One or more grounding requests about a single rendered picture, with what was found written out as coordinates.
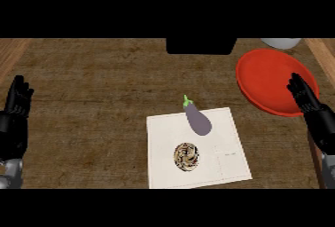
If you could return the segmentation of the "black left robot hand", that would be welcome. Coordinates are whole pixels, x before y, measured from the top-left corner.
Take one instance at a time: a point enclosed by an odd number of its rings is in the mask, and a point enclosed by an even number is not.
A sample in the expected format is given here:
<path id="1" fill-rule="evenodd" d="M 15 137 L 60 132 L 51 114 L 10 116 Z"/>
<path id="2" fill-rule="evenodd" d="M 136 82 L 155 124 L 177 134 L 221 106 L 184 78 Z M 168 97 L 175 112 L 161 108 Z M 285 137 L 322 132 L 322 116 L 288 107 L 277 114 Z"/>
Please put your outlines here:
<path id="1" fill-rule="evenodd" d="M 34 89 L 18 75 L 0 110 L 0 162 L 20 159 L 28 149 L 28 118 Z"/>

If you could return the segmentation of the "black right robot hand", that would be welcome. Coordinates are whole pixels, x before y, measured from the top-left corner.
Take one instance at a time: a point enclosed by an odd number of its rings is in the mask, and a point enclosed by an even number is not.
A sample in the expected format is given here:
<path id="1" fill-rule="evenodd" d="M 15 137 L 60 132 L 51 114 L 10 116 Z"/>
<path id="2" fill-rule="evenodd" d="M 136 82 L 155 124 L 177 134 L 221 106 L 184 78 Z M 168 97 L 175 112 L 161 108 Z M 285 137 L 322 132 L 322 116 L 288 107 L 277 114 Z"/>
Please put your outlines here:
<path id="1" fill-rule="evenodd" d="M 323 104 L 298 73 L 291 74 L 286 89 L 304 114 L 307 129 L 319 150 L 335 155 L 335 111 Z"/>

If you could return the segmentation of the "red bowl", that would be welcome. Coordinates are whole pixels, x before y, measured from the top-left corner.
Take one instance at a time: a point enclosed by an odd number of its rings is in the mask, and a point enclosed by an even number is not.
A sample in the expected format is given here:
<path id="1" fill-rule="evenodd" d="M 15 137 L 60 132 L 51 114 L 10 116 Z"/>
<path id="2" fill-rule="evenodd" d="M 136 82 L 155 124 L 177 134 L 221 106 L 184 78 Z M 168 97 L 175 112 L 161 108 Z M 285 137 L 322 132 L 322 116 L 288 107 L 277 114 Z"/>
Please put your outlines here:
<path id="1" fill-rule="evenodd" d="M 265 113 L 282 117 L 302 115 L 286 89 L 292 73 L 298 73 L 319 96 L 314 75 L 286 53 L 271 49 L 248 51 L 236 62 L 236 84 L 248 102 Z"/>

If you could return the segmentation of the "white placemat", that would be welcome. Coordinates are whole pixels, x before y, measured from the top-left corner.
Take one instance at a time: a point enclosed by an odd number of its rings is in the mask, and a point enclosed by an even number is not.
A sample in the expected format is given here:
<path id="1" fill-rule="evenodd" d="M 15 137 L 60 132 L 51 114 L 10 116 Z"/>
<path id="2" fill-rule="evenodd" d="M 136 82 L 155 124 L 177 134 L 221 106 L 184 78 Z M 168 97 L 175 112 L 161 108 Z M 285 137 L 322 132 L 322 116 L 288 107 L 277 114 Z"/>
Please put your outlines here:
<path id="1" fill-rule="evenodd" d="M 184 113 L 146 118 L 152 189 L 186 189 L 251 179 L 230 109 L 203 110 L 202 114 L 212 124 L 203 136 L 193 132 Z"/>

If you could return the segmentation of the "brown swirled cupcake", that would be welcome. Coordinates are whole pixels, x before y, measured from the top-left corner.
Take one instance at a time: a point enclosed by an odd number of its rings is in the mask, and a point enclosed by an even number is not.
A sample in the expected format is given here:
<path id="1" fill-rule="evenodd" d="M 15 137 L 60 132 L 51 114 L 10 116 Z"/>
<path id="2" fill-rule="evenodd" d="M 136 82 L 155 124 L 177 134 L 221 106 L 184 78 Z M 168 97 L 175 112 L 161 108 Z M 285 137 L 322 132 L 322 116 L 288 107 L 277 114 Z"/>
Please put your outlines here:
<path id="1" fill-rule="evenodd" d="M 199 165 L 199 151 L 192 143 L 181 143 L 174 151 L 174 163 L 180 170 L 193 171 Z"/>

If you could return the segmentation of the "pale grey round container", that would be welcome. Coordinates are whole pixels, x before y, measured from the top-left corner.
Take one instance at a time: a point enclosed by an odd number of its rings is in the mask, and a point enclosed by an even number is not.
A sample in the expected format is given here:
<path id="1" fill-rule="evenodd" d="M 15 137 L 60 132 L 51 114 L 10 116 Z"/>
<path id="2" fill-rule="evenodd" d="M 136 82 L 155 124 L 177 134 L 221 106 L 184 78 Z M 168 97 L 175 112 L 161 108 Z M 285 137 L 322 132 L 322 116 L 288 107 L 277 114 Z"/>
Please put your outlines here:
<path id="1" fill-rule="evenodd" d="M 292 49 L 301 39 L 299 38 L 261 38 L 261 41 L 273 48 L 288 50 Z"/>

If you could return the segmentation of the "purple eggplant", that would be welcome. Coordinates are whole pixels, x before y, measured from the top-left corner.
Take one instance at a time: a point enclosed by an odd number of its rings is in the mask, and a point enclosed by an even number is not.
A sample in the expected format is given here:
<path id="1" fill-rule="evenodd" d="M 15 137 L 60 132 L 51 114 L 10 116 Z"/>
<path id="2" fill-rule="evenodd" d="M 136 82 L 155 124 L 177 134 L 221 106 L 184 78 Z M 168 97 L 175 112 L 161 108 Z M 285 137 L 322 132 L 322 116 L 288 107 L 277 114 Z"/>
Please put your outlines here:
<path id="1" fill-rule="evenodd" d="M 199 136 L 208 135 L 212 130 L 211 121 L 203 113 L 198 110 L 193 101 L 187 98 L 187 96 L 183 96 L 183 109 L 193 132 Z"/>

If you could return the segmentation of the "black box appliance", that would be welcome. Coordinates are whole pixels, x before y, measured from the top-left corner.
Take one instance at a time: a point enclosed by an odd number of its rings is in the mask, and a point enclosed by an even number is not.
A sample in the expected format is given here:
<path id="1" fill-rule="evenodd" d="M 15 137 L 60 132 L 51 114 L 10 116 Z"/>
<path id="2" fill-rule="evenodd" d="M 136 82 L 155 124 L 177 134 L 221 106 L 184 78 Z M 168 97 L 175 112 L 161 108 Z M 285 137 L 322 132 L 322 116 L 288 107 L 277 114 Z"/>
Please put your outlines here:
<path id="1" fill-rule="evenodd" d="M 229 55 L 236 44 L 236 38 L 224 39 L 167 39 L 168 54 Z"/>

